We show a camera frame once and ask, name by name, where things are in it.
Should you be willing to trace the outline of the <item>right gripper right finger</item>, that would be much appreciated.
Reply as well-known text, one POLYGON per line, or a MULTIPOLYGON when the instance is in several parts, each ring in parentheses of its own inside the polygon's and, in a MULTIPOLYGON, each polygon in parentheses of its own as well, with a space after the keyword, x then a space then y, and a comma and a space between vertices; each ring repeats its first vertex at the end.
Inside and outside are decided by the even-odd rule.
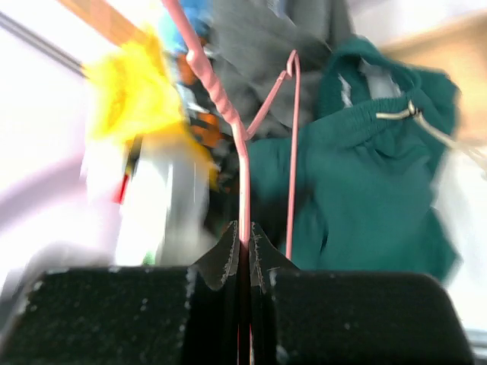
POLYGON ((474 363, 450 298, 435 279, 302 271, 257 224, 249 248, 254 363, 474 363))

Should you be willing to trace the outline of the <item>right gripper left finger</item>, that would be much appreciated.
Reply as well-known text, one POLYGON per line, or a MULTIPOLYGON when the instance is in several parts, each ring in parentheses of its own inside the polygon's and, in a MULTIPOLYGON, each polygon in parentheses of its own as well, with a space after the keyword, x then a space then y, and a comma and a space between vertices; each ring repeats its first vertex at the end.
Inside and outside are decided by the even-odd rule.
POLYGON ((189 267, 48 271, 18 301, 3 364, 233 364, 240 243, 231 223, 189 267))

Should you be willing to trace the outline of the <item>dark green shorts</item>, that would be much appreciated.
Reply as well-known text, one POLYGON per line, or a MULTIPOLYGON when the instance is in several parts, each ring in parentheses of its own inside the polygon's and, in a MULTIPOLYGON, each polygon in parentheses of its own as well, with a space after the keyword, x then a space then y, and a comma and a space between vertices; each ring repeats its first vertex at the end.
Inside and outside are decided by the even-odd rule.
POLYGON ((416 124, 456 125, 457 86, 353 38, 324 69, 300 127, 292 259, 305 270, 414 271, 443 281, 457 260, 432 209, 445 147, 416 124))

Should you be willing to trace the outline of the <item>pink hanger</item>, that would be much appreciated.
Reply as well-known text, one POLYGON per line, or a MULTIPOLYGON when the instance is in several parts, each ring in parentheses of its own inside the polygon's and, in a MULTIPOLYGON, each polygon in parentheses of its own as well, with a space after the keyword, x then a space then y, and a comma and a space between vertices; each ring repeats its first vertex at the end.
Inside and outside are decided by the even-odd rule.
POLYGON ((290 156, 290 173, 289 173, 289 190, 288 190, 288 216, 287 216, 287 233, 285 245, 285 257, 291 259, 292 255, 292 237, 294 227, 294 199, 296 187, 297 172, 297 154, 298 154, 298 128, 299 128, 299 106, 301 92, 301 66, 298 52, 294 49, 283 70, 277 77, 274 86, 269 92, 267 98, 254 117, 249 127, 245 127, 240 120, 240 115, 234 108, 224 90, 224 87, 214 73, 210 61, 206 56, 201 43, 196 35, 191 33, 187 35, 186 44, 188 53, 186 60, 197 78, 201 81, 204 88, 208 91, 210 99, 215 104, 224 121, 231 127, 234 143, 240 164, 239 183, 240 183, 240 205, 239 205, 239 238, 243 248, 248 249, 250 245, 250 162, 246 142, 249 141, 256 133, 264 117, 268 113, 276 94, 282 83, 286 79, 295 79, 294 92, 294 112, 293 112, 293 129, 291 137, 291 156, 290 156))

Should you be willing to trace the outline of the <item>grey shorts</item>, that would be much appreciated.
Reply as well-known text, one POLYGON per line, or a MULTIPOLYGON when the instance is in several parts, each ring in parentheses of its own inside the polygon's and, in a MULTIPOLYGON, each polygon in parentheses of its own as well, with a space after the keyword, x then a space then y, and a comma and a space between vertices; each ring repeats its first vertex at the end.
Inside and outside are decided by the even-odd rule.
POLYGON ((214 1, 214 70, 249 125, 286 67, 292 50, 301 64, 299 123, 314 120, 322 70, 333 49, 352 36, 345 1, 214 1))

